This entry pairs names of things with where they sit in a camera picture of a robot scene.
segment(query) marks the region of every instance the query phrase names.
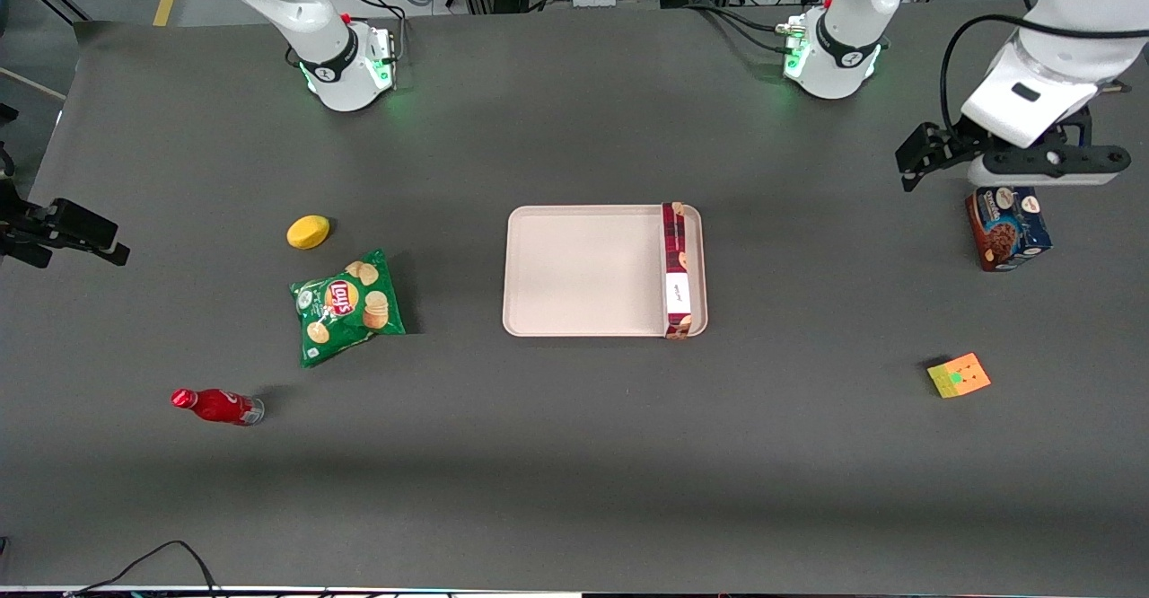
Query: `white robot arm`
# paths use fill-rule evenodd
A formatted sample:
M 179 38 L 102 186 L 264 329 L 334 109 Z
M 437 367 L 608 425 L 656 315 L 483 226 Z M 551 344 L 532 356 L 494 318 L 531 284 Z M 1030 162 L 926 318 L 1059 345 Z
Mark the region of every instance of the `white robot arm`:
M 984 21 L 1018 28 L 963 117 L 951 123 L 943 98 L 944 128 L 924 123 L 897 150 L 907 192 L 926 174 L 959 164 L 979 187 L 1101 185 L 1128 167 L 1124 148 L 1090 144 L 1086 105 L 1139 57 L 1149 40 L 1149 0 L 1039 0 L 1023 20 L 986 14 L 958 29 L 944 63 L 961 33 Z
M 394 83 L 391 34 L 340 17 L 330 0 L 241 0 L 287 38 L 308 87 L 337 112 L 373 102 Z
M 1025 20 L 1075 31 L 1146 30 L 1149 0 L 1038 0 Z M 1028 147 L 1059 120 L 1080 110 L 1102 85 L 1124 74 L 1141 55 L 1147 40 L 1074 39 L 1018 29 L 962 106 L 962 114 L 993 136 Z M 1116 175 L 1032 174 L 1010 175 L 1004 181 L 1012 185 L 1100 185 Z M 980 159 L 971 166 L 970 179 L 987 187 L 1005 184 Z
M 833 0 L 789 18 L 793 32 L 782 75 L 818 98 L 836 100 L 858 90 L 873 74 L 879 41 L 902 0 Z

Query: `chip bag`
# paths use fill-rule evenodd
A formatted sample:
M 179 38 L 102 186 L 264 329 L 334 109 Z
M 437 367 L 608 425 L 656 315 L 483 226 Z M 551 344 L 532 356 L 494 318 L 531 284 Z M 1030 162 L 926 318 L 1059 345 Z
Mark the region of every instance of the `chip bag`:
M 403 335 L 387 258 L 372 251 L 334 277 L 291 285 L 303 327 L 300 365 L 315 367 L 378 334 Z

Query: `beige tray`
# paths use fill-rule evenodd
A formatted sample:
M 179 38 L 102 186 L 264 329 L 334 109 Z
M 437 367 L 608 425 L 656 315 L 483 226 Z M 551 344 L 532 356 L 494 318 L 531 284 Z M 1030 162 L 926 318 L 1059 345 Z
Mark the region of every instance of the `beige tray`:
M 702 217 L 685 210 L 696 336 L 707 328 Z M 662 337 L 664 250 L 662 206 L 520 207 L 507 223 L 503 327 L 519 337 Z

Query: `lemon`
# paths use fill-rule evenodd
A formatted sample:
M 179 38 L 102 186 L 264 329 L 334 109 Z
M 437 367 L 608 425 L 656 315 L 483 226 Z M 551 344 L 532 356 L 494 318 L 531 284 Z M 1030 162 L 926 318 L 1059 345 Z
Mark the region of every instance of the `lemon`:
M 304 216 L 287 229 L 287 243 L 293 248 L 301 251 L 311 250 L 323 243 L 331 232 L 331 222 L 327 217 L 313 214 Z

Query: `red bottle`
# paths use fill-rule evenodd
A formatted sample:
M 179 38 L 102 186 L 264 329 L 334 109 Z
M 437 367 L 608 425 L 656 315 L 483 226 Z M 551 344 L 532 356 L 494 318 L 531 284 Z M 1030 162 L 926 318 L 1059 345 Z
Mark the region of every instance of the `red bottle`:
M 233 425 L 254 425 L 263 419 L 263 401 L 223 390 L 178 389 L 171 394 L 176 407 L 193 411 L 198 417 Z

